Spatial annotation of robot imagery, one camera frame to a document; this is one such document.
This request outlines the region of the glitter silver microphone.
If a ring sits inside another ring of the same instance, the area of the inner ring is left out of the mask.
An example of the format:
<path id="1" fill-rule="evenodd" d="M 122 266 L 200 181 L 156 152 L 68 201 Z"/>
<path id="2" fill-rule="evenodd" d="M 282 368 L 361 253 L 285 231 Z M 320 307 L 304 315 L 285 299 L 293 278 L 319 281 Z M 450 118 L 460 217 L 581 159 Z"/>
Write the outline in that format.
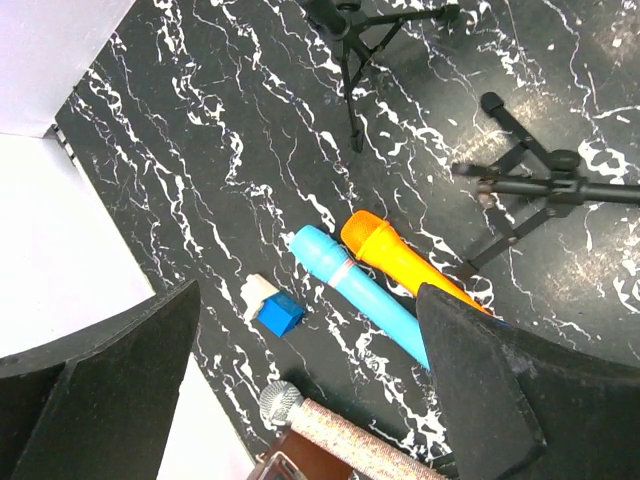
<path id="1" fill-rule="evenodd" d="M 371 479 L 442 479 L 444 476 L 305 398 L 298 388 L 278 380 L 260 393 L 260 415 L 286 426 Z"/>

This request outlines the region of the orange microphone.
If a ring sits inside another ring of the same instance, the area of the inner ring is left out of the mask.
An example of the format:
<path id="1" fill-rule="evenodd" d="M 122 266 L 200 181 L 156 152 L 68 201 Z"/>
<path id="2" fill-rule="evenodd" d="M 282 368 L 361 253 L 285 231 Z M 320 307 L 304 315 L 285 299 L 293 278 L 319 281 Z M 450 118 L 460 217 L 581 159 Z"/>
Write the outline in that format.
<path id="1" fill-rule="evenodd" d="M 366 210 L 355 212 L 340 236 L 357 260 L 381 270 L 414 296 L 421 285 L 427 283 L 488 314 L 463 289 L 412 250 L 388 221 L 377 215 Z"/>

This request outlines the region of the small black tripod stand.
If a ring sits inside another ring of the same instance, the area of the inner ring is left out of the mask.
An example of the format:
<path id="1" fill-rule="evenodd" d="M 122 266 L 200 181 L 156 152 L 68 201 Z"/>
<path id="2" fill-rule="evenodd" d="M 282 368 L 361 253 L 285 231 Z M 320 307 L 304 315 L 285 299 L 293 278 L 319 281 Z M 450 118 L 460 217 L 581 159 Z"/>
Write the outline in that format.
<path id="1" fill-rule="evenodd" d="M 503 99 L 495 92 L 480 98 L 483 112 L 495 120 L 515 139 L 515 144 L 498 160 L 488 166 L 473 163 L 454 163 L 453 174 L 474 178 L 476 198 L 483 205 L 489 225 L 499 238 L 475 257 L 462 262 L 455 276 L 467 280 L 494 258 L 515 246 L 521 239 L 552 218 L 565 218 L 586 202 L 606 202 L 624 205 L 639 204 L 637 185 L 594 183 L 579 172 L 582 157 L 575 151 L 557 149 L 547 151 L 534 136 L 505 108 Z M 533 154 L 548 170 L 549 175 L 536 179 L 530 175 L 515 175 L 526 153 Z M 544 199 L 544 207 L 517 226 L 495 206 L 493 196 L 507 194 L 527 199 Z"/>

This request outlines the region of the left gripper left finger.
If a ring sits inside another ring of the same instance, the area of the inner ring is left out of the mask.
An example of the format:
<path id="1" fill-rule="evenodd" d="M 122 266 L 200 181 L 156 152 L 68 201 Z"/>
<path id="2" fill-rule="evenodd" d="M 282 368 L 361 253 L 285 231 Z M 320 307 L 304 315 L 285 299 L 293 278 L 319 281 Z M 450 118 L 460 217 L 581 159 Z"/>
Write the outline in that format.
<path id="1" fill-rule="evenodd" d="M 3 357 L 2 478 L 156 478 L 200 308 L 189 280 Z"/>

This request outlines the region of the cyan microphone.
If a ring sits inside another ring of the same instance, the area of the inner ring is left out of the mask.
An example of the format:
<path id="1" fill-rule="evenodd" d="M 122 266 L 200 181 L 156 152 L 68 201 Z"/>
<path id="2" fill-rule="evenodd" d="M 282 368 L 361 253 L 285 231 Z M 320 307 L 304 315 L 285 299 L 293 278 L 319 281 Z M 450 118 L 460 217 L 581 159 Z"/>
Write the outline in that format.
<path id="1" fill-rule="evenodd" d="M 311 275 L 340 293 L 424 368 L 430 367 L 415 316 L 361 270 L 329 235 L 306 225 L 294 235 L 290 251 Z"/>

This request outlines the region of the tall black tripod stand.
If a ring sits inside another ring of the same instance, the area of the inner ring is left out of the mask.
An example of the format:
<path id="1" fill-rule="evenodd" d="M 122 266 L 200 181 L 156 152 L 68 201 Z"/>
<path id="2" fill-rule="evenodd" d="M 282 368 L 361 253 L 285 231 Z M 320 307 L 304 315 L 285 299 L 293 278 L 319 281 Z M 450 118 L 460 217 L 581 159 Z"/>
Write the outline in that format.
<path id="1" fill-rule="evenodd" d="M 359 1 L 306 0 L 300 1 L 298 6 L 306 14 L 310 27 L 329 43 L 332 56 L 340 66 L 350 125 L 350 144 L 356 153 L 363 150 L 364 129 L 354 112 L 353 90 L 360 82 L 365 67 L 387 47 L 406 23 L 435 20 L 448 24 L 460 12 L 460 7 L 453 3 L 434 9 L 374 16 L 366 14 Z M 387 26 L 389 30 L 382 40 L 370 47 L 361 39 L 361 35 L 379 26 Z"/>

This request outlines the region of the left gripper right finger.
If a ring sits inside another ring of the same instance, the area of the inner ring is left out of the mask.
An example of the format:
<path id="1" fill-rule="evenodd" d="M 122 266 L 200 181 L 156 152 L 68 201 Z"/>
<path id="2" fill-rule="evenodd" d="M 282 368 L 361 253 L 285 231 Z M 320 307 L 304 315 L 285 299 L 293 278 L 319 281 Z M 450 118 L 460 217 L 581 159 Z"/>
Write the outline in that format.
<path id="1" fill-rule="evenodd" d="M 422 284 L 417 314 L 462 479 L 636 479 L 639 370 Z"/>

